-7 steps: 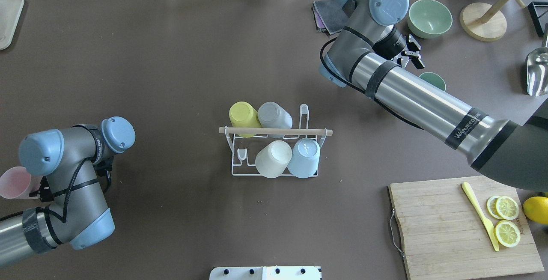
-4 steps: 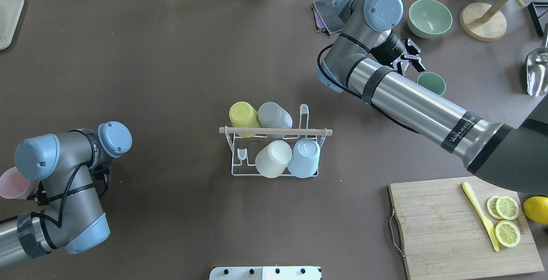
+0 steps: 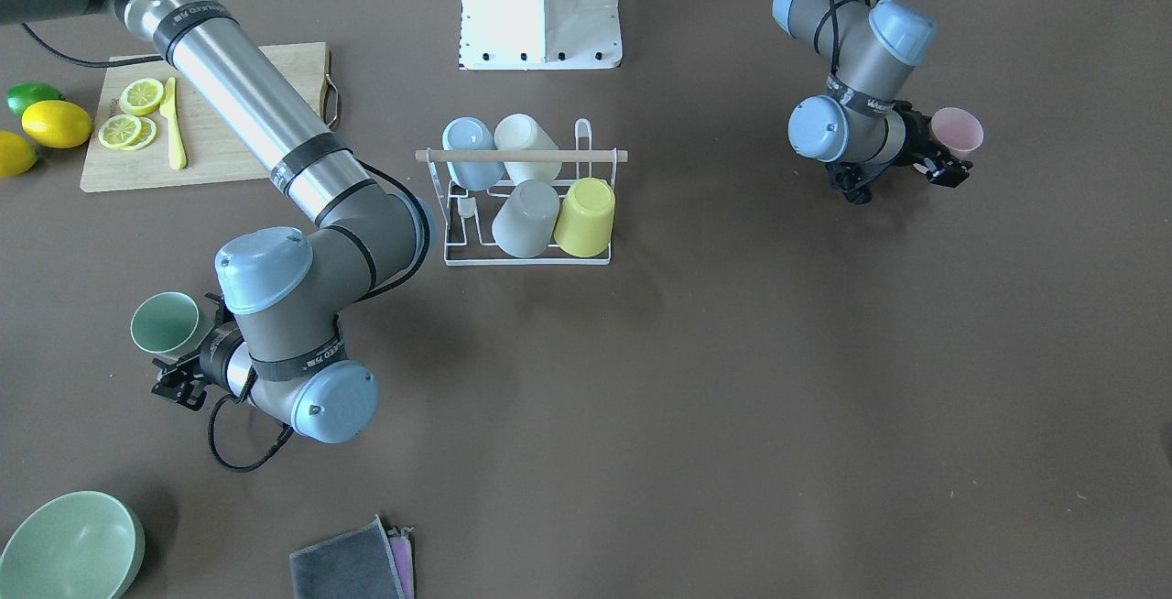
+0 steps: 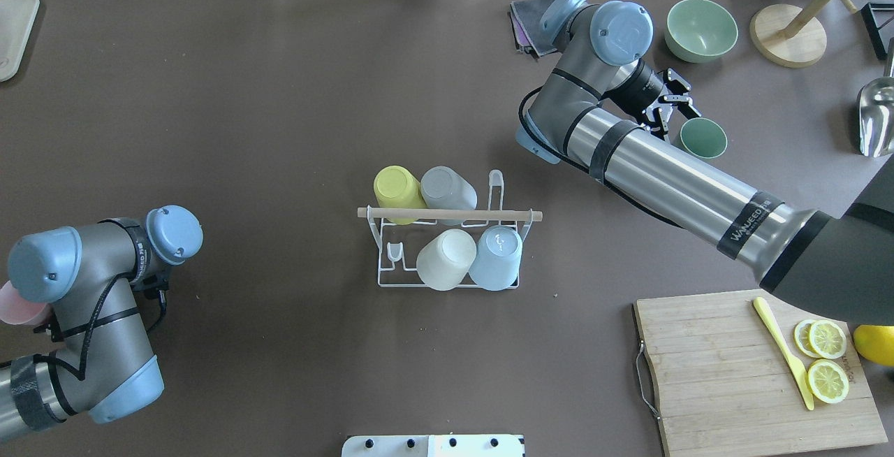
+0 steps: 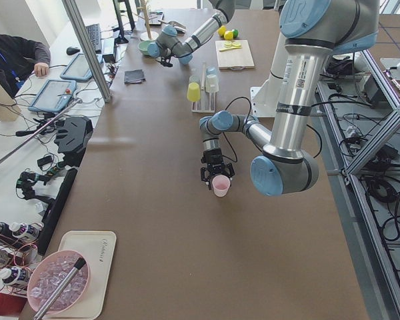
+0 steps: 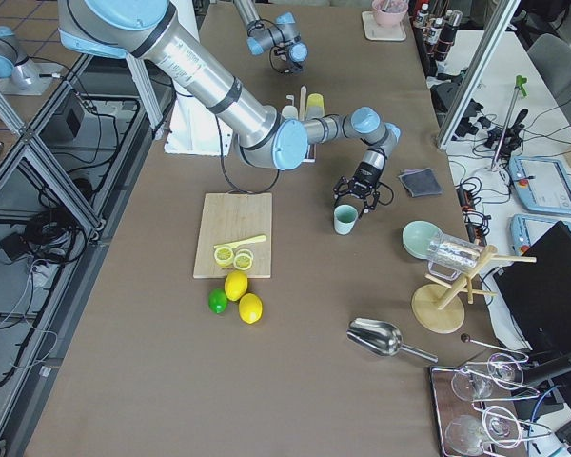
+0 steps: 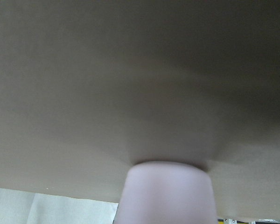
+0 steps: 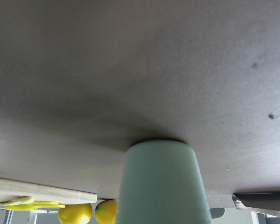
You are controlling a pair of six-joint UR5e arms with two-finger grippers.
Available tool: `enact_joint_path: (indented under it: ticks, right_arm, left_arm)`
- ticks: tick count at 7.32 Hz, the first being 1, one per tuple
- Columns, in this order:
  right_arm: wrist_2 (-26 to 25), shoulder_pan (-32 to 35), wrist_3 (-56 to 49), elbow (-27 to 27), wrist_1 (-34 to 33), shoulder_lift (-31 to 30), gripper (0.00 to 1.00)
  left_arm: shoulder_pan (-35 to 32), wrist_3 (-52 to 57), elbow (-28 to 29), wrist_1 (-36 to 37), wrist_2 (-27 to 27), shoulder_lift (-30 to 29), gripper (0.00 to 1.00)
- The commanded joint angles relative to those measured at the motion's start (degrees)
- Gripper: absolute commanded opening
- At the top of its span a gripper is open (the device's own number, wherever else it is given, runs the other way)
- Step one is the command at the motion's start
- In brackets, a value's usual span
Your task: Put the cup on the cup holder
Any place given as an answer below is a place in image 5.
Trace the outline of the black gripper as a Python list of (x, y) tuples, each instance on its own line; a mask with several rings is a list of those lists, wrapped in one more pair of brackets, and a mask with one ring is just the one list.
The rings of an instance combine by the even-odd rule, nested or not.
[(161, 56), (159, 62), (161, 65), (172, 65), (171, 58), (172, 56)]
[(235, 175), (233, 166), (231, 163), (224, 163), (220, 148), (204, 151), (201, 162), (206, 164), (206, 167), (201, 168), (201, 180), (210, 191), (212, 190), (211, 181), (216, 175), (225, 175), (229, 178), (230, 183), (232, 183)]

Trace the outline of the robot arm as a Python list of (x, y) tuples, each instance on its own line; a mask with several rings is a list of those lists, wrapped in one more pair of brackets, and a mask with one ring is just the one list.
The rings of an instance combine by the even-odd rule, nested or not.
[(172, 67), (171, 58), (176, 57), (180, 64), (187, 65), (192, 60), (192, 53), (210, 40), (214, 32), (226, 25), (235, 12), (235, 1), (220, 0), (210, 1), (216, 13), (213, 14), (190, 37), (181, 42), (177, 30), (172, 25), (167, 25), (158, 38), (147, 47), (147, 52), (152, 58), (159, 58), (164, 67)]
[(219, 178), (234, 175), (224, 163), (219, 136), (242, 132), (262, 154), (251, 162), (255, 188), (266, 196), (302, 192), (319, 177), (317, 161), (301, 143), (311, 114), (320, 74), (332, 55), (354, 53), (372, 47), (377, 39), (378, 1), (286, 1), (279, 18), (288, 53), (272, 129), (252, 114), (220, 111), (203, 117), (201, 180), (212, 187)]

